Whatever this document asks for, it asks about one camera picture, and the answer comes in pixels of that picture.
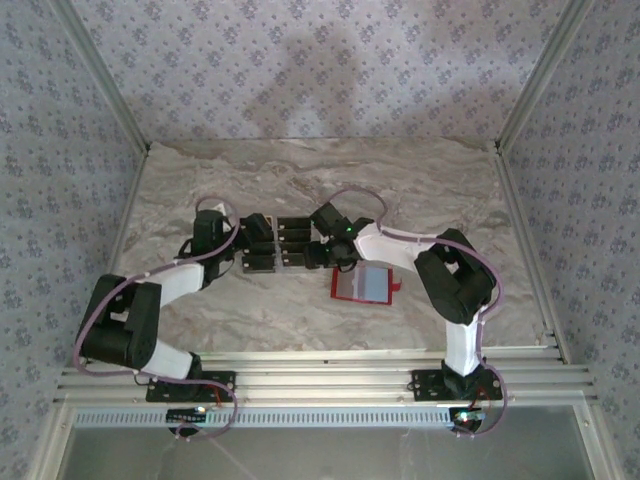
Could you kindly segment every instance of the wire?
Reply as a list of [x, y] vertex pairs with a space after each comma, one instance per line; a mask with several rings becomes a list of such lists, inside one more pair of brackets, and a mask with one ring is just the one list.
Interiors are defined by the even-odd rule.
[[233, 267], [233, 266], [235, 265], [235, 263], [236, 263], [236, 257], [231, 258], [230, 262], [231, 262], [231, 265], [229, 265], [229, 266], [227, 267], [227, 269], [226, 269], [224, 272], [219, 273], [219, 274], [218, 274], [218, 276], [216, 276], [216, 278], [214, 278], [214, 280], [217, 280], [217, 279], [219, 279], [219, 278], [222, 278], [222, 277], [224, 277], [227, 273], [229, 273], [229, 270], [231, 270], [231, 267]]
[[[236, 210], [235, 208], [226, 200], [216, 197], [214, 195], [207, 195], [204, 197], [201, 197], [197, 200], [196, 202], [196, 206], [195, 206], [195, 210], [196, 213], [198, 212], [200, 205], [205, 201], [205, 200], [211, 200], [211, 199], [215, 199], [218, 200], [219, 202], [222, 203], [226, 203], [231, 210], [231, 213], [235, 213]], [[91, 377], [111, 377], [111, 376], [120, 376], [120, 375], [131, 375], [131, 370], [113, 370], [113, 371], [108, 371], [108, 372], [93, 372], [91, 370], [88, 370], [86, 368], [85, 365], [82, 364], [82, 361], [80, 359], [80, 354], [82, 351], [82, 344], [84, 343], [85, 339], [87, 338], [87, 335], [89, 334], [89, 331], [91, 330], [91, 327], [93, 327], [93, 324], [96, 323], [96, 320], [98, 319], [98, 316], [105, 310], [105, 308], [107, 307], [107, 305], [109, 304], [109, 302], [111, 302], [111, 300], [113, 300], [114, 298], [116, 298], [125, 288], [127, 288], [129, 285], [139, 281], [139, 280], [144, 280], [146, 278], [149, 278], [153, 275], [157, 275], [158, 273], [162, 273], [162, 272], [166, 272], [168, 270], [171, 270], [173, 268], [179, 267], [181, 265], [189, 265], [192, 263], [197, 263], [200, 262], [202, 260], [206, 260], [208, 258], [211, 257], [215, 257], [216, 255], [220, 254], [221, 252], [223, 252], [225, 249], [227, 249], [235, 240], [236, 236], [238, 235], [238, 232], [240, 231], [240, 221], [238, 220], [236, 222], [236, 224], [234, 225], [233, 230], [231, 231], [231, 235], [229, 236], [229, 238], [222, 244], [220, 245], [218, 248], [216, 248], [215, 250], [205, 253], [203, 255], [198, 255], [195, 257], [190, 257], [190, 258], [183, 258], [183, 259], [175, 259], [170, 263], [167, 263], [166, 265], [162, 265], [160, 267], [156, 267], [154, 269], [149, 270], [148, 272], [145, 273], [141, 273], [138, 275], [133, 275], [129, 278], [127, 278], [124, 282], [122, 282], [121, 284], [119, 284], [116, 288], [114, 288], [113, 290], [111, 290], [98, 304], [98, 306], [96, 307], [96, 309], [91, 313], [91, 315], [89, 315], [89, 318], [87, 319], [87, 322], [84, 324], [84, 327], [80, 330], [80, 333], [78, 334], [78, 338], [76, 340], [76, 343], [73, 347], [73, 365], [74, 367], [80, 372], [83, 373], [85, 375], [89, 375]], [[150, 377], [150, 375], [146, 374], [145, 372], [141, 372], [140, 375], [145, 375], [147, 377]], [[238, 415], [238, 398], [236, 397], [235, 393], [233, 392], [233, 390], [231, 390], [229, 387], [227, 387], [226, 385], [216, 382], [214, 380], [181, 380], [181, 379], [176, 379], [176, 378], [168, 378], [168, 377], [158, 377], [157, 380], [160, 380], [162, 382], [166, 382], [166, 383], [174, 383], [174, 384], [178, 384], [178, 385], [210, 385], [212, 387], [217, 387], [220, 388], [222, 390], [224, 390], [225, 392], [227, 392], [229, 394], [229, 396], [231, 397], [231, 400], [233, 401], [233, 412], [231, 414], [231, 416], [229, 417], [229, 421], [220, 429], [211, 432], [211, 433], [203, 433], [201, 435], [198, 435], [196, 438], [215, 438], [217, 436], [222, 435], [223, 433], [225, 433], [226, 431], [228, 431], [231, 428], [231, 425], [233, 424], [233, 422], [235, 422], [235, 419]]]
[[438, 237], [429, 236], [429, 235], [401, 235], [401, 234], [398, 234], [398, 233], [393, 233], [393, 232], [390, 232], [388, 230], [385, 230], [384, 228], [382, 228], [382, 220], [384, 219], [384, 217], [389, 212], [389, 207], [387, 206], [387, 202], [385, 202], [384, 199], [380, 195], [378, 195], [377, 193], [375, 193], [375, 192], [373, 192], [373, 191], [371, 191], [369, 189], [366, 189], [366, 188], [363, 188], [363, 187], [359, 187], [359, 186], [346, 187], [346, 188], [343, 188], [342, 190], [337, 191], [333, 195], [331, 195], [329, 197], [329, 199], [327, 200], [327, 202], [330, 202], [334, 198], [336, 198], [336, 197], [338, 197], [338, 196], [340, 196], [340, 195], [342, 195], [342, 194], [344, 194], [346, 192], [364, 193], [366, 195], [374, 197], [375, 199], [377, 199], [380, 202], [380, 205], [382, 205], [382, 213], [378, 216], [378, 218], [376, 218], [375, 223], [376, 223], [376, 226], [378, 227], [378, 230], [380, 231], [381, 235], [384, 235], [385, 237], [393, 238], [395, 240], [405, 241], [405, 242], [437, 243], [437, 244], [444, 245], [444, 246], [447, 246], [447, 247], [455, 248], [457, 250], [460, 250], [461, 252], [464, 252], [464, 253], [472, 256], [473, 258], [478, 260], [480, 263], [482, 263], [487, 268], [487, 270], [489, 270], [491, 272], [491, 275], [493, 275], [493, 277], [496, 279], [496, 286], [498, 287], [498, 295], [497, 295], [495, 301], [489, 307], [484, 308], [484, 309], [480, 309], [480, 311], [478, 313], [478, 329], [477, 329], [477, 333], [476, 333], [476, 356], [478, 358], [478, 362], [480, 363], [480, 365], [482, 365], [482, 367], [484, 367], [485, 369], [487, 369], [491, 373], [493, 373], [496, 376], [496, 378], [498, 379], [498, 381], [500, 382], [500, 388], [501, 388], [501, 391], [502, 391], [503, 406], [502, 406], [502, 410], [500, 411], [500, 414], [498, 415], [498, 418], [496, 419], [496, 421], [493, 424], [491, 424], [488, 428], [484, 429], [483, 431], [481, 431], [479, 433], [473, 433], [473, 432], [469, 432], [469, 433], [471, 434], [471, 436], [477, 436], [477, 435], [483, 435], [483, 434], [489, 433], [490, 431], [494, 430], [502, 422], [502, 420], [504, 418], [504, 415], [506, 413], [507, 405], [508, 405], [508, 402], [509, 402], [508, 401], [508, 392], [507, 392], [507, 387], [505, 385], [504, 378], [502, 377], [502, 374], [500, 374], [500, 372], [494, 366], [489, 365], [484, 360], [484, 358], [482, 357], [482, 335], [483, 335], [483, 327], [484, 327], [484, 324], [486, 322], [485, 316], [488, 315], [489, 313], [493, 312], [494, 310], [496, 310], [498, 307], [500, 307], [500, 305], [502, 305], [502, 302], [503, 302], [503, 299], [504, 299], [504, 283], [502, 281], [502, 276], [500, 275], [500, 272], [483, 255], [481, 255], [480, 253], [476, 252], [472, 248], [469, 248], [469, 247], [467, 247], [465, 245], [462, 245], [462, 244], [459, 244], [457, 242], [453, 242], [451, 240], [446, 240], [446, 239], [443, 239], [443, 238], [438, 238]]
[[222, 400], [220, 400], [220, 392], [218, 391], [218, 389], [216, 387], [211, 387], [214, 391], [214, 393], [216, 394], [216, 405], [218, 407], [222, 406]]
[[140, 383], [140, 382], [138, 381], [138, 375], [134, 375], [134, 376], [133, 376], [133, 381], [134, 381], [134, 382], [136, 382], [136, 385], [139, 385], [139, 386], [141, 386], [141, 387], [146, 387], [146, 386], [147, 386], [147, 385], [149, 385], [149, 383], [150, 383], [150, 382], [147, 382], [147, 383]]
[[488, 414], [491, 411], [491, 397], [483, 387], [478, 387], [478, 389], [476, 390], [476, 398], [473, 399], [473, 402], [471, 402], [471, 405], [469, 406], [469, 408], [471, 409], [475, 407], [480, 396], [483, 396], [486, 400], [489, 401], [489, 408], [487, 409], [487, 414]]
[[356, 265], [358, 265], [358, 261], [357, 260], [354, 260], [353, 262], [351, 262], [351, 264], [349, 264], [349, 266], [338, 265], [338, 271], [340, 273], [349, 273], [349, 272], [353, 271], [354, 268], [356, 268]]
[[[180, 431], [181, 428], [193, 428], [194, 430], [197, 430], [199, 432], [202, 431], [202, 429], [193, 424], [193, 423], [188, 423], [185, 422], [182, 425], [180, 425], [180, 427], [178, 427], [176, 429], [176, 434]], [[238, 460], [236, 457], [233, 456], [233, 454], [227, 450], [226, 448], [224, 448], [222, 445], [220, 445], [219, 442], [217, 442], [214, 438], [207, 438], [218, 450], [220, 450], [229, 460], [231, 460], [231, 463], [233, 463], [236, 467], [238, 467], [238, 469], [240, 471], [242, 471], [242, 473], [244, 473], [246, 475], [246, 477], [250, 480], [258, 480], [258, 477], [256, 477], [253, 473], [251, 473], [249, 471], [249, 469], [247, 467], [245, 467], [242, 462], [240, 462], [240, 460]]]

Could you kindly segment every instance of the patterned wallpaper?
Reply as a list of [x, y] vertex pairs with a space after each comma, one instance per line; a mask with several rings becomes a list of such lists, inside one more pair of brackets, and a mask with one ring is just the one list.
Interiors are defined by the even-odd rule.
[[509, 158], [575, 362], [640, 478], [640, 5], [597, 0]]
[[0, 2], [0, 478], [21, 478], [137, 155], [46, 2]]
[[565, 0], [73, 0], [147, 140], [495, 138]]

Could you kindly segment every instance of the enclosure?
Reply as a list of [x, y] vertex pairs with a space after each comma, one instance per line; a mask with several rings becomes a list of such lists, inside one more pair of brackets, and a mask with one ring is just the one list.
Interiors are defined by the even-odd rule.
[[[238, 218], [308, 216], [357, 185], [388, 204], [385, 225], [459, 229], [499, 269], [484, 352], [507, 419], [473, 445], [407, 391], [446, 348], [416, 275], [394, 269], [392, 304], [365, 305], [330, 298], [329, 269], [237, 262], [159, 325], [237, 371], [251, 426], [220, 444], [264, 478], [640, 478], [634, 2], [33, 0], [2, 15], [0, 477], [243, 478], [222, 450], [173, 443], [168, 406], [132, 378], [69, 368], [91, 292], [170, 261], [202, 195]], [[283, 412], [302, 420], [267, 420]], [[192, 461], [206, 449], [211, 464]]]

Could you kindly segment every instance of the black mounting plate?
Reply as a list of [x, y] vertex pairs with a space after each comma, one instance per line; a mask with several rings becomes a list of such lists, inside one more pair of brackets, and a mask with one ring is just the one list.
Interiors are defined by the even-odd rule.
[[477, 381], [474, 383], [469, 395], [465, 398], [459, 398], [445, 385], [444, 373], [440, 369], [413, 370], [411, 372], [411, 381], [407, 384], [407, 388], [413, 392], [413, 400], [416, 402], [473, 401], [476, 398], [479, 388], [485, 390], [489, 399], [502, 400], [500, 380], [488, 369], [478, 374]]
[[[213, 380], [226, 385], [235, 392], [236, 372], [204, 371], [198, 380]], [[231, 396], [221, 388], [206, 385], [181, 385], [177, 383], [155, 382], [149, 380], [146, 400], [149, 403], [213, 403], [220, 398], [222, 403], [231, 402]]]

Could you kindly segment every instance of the gray marble tabletop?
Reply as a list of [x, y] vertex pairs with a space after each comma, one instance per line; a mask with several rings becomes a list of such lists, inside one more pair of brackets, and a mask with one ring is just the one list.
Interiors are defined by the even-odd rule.
[[[206, 194], [253, 212], [308, 215], [334, 191], [360, 185], [389, 204], [385, 224], [420, 233], [459, 228], [502, 272], [504, 306], [486, 345], [535, 345], [544, 326], [502, 200], [493, 154], [483, 144], [431, 139], [221, 140], [153, 144], [127, 226], [118, 271], [133, 274], [173, 258], [190, 237], [194, 201]], [[355, 219], [374, 199], [335, 202]], [[329, 297], [329, 270], [243, 274], [239, 265], [209, 288], [163, 308], [159, 335], [194, 351], [425, 348], [444, 350], [444, 321], [414, 274], [397, 271], [393, 305]]]

